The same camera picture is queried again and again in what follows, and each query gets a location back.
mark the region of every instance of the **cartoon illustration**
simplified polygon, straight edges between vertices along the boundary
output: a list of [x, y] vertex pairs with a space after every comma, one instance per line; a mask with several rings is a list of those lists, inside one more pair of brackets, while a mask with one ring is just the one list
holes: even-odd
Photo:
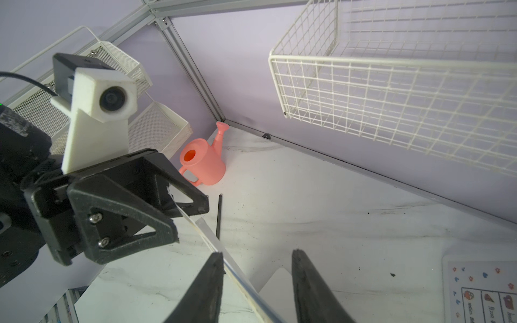
[[464, 293], [463, 293], [463, 296], [468, 299], [468, 300], [471, 300], [474, 298], [474, 294], [472, 294], [472, 292], [466, 290]]
[[505, 306], [509, 310], [513, 310], [513, 299], [510, 295], [506, 295], [503, 300], [505, 301]]
[[494, 303], [494, 300], [492, 299], [492, 297], [490, 297], [490, 295], [488, 294], [485, 294], [485, 301], [488, 301], [488, 302], [492, 302]]

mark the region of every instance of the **white marble table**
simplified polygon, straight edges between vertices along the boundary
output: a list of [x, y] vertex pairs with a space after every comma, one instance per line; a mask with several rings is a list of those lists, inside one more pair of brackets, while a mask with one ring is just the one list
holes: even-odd
[[[442, 256], [450, 247], [515, 244], [514, 231], [230, 128], [227, 171], [204, 215], [257, 290], [306, 251], [357, 322], [444, 321]], [[209, 251], [184, 219], [180, 243], [109, 263], [77, 302], [81, 323], [162, 322]], [[220, 322], [256, 318], [225, 280]]]

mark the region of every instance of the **lavender wall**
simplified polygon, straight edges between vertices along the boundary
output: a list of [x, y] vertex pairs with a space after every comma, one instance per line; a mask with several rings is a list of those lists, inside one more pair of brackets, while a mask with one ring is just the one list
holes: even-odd
[[227, 119], [517, 222], [517, 178], [285, 119], [267, 57], [301, 9], [173, 20]]
[[[0, 70], [14, 69], [81, 25], [100, 35], [141, 5], [139, 0], [113, 0], [109, 3], [100, 0], [0, 1]], [[93, 35], [82, 29], [19, 73], [39, 78], [52, 69], [55, 52], [74, 53], [92, 40]], [[2, 81], [0, 102], [5, 102], [25, 86], [26, 83], [19, 80]]]

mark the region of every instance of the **white wire basket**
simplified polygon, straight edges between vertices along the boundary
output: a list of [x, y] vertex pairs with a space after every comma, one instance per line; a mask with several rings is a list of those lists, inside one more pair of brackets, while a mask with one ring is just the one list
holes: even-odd
[[271, 50], [283, 113], [517, 176], [517, 2], [311, 0]]
[[[30, 62], [37, 59], [40, 55], [51, 50], [56, 45], [84, 28], [92, 33], [97, 42], [79, 53], [79, 55], [98, 58], [115, 70], [134, 79], [136, 81], [138, 97], [152, 86], [153, 83], [151, 82], [149, 75], [147, 75], [145, 69], [138, 61], [110, 42], [99, 40], [97, 36], [95, 36], [95, 34], [85, 26], [76, 28], [54, 44], [47, 47], [45, 50], [33, 56], [27, 62], [18, 66], [14, 71], [20, 70]], [[42, 83], [54, 90], [54, 75], [52, 74], [47, 77]], [[51, 153], [62, 155], [65, 152], [70, 120], [50, 103], [50, 97], [50, 94], [36, 86], [29, 87], [25, 93], [19, 95], [9, 103], [9, 107], [49, 135], [52, 138], [52, 147], [50, 148]]]
[[129, 124], [129, 152], [153, 148], [170, 159], [191, 134], [192, 128], [185, 119], [153, 100]]

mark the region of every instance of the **watering can spout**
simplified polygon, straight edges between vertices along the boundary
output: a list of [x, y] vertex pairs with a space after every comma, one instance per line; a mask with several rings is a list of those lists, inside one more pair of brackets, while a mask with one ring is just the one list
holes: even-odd
[[229, 125], [223, 123], [223, 122], [217, 122], [217, 135], [214, 139], [214, 142], [212, 143], [212, 147], [216, 151], [216, 154], [221, 156], [222, 150], [223, 150], [223, 136], [224, 132], [230, 128]]

